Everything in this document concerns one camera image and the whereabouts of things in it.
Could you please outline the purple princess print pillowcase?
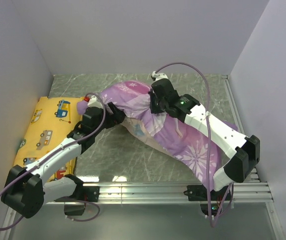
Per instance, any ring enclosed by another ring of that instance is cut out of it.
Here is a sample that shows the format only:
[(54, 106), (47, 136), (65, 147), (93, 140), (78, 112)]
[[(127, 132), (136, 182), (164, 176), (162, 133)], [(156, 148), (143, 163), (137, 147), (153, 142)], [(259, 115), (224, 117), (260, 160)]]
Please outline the purple princess print pillowcase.
[(118, 82), (99, 93), (104, 104), (114, 103), (126, 117), (122, 123), (146, 145), (185, 164), (196, 178), (213, 190), (213, 175), (221, 166), (220, 148), (198, 130), (170, 117), (152, 114), (150, 86), (139, 81)]

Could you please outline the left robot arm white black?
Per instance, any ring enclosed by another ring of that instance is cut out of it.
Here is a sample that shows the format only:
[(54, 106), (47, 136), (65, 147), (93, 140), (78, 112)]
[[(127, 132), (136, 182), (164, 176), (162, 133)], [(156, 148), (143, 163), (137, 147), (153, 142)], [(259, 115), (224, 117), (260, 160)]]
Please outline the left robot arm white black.
[(15, 165), (10, 169), (1, 202), (28, 219), (48, 202), (87, 200), (83, 181), (78, 177), (68, 174), (58, 180), (49, 178), (90, 148), (102, 130), (119, 125), (124, 119), (125, 113), (111, 102), (99, 108), (88, 107), (81, 121), (57, 147), (25, 167)]

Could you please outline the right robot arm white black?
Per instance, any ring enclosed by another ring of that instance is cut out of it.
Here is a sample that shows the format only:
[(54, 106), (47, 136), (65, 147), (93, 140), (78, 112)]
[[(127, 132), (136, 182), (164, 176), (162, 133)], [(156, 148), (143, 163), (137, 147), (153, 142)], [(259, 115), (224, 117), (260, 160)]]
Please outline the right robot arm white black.
[(189, 94), (179, 95), (166, 75), (154, 77), (151, 85), (151, 110), (166, 112), (184, 124), (198, 130), (215, 143), (229, 158), (213, 175), (213, 182), (203, 187), (205, 198), (214, 200), (221, 189), (232, 183), (242, 183), (260, 161), (260, 140), (232, 129)]

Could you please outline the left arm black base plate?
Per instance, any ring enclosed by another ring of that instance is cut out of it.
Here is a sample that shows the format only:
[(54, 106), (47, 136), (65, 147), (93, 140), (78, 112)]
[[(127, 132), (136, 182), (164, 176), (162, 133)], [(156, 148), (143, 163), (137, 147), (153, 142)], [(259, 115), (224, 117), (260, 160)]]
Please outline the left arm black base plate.
[(77, 200), (84, 200), (87, 202), (98, 202), (100, 193), (99, 186), (82, 186), (76, 192), (76, 199)]

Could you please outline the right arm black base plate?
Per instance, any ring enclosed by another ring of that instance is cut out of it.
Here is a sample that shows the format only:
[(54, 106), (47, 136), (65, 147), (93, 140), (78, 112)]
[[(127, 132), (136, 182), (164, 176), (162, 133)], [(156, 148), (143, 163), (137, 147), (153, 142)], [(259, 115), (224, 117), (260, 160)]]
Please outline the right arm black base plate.
[[(220, 201), (227, 190), (227, 186), (219, 191), (212, 190), (211, 201)], [(190, 202), (204, 202), (207, 201), (207, 189), (203, 185), (187, 185), (187, 189), (183, 192)]]

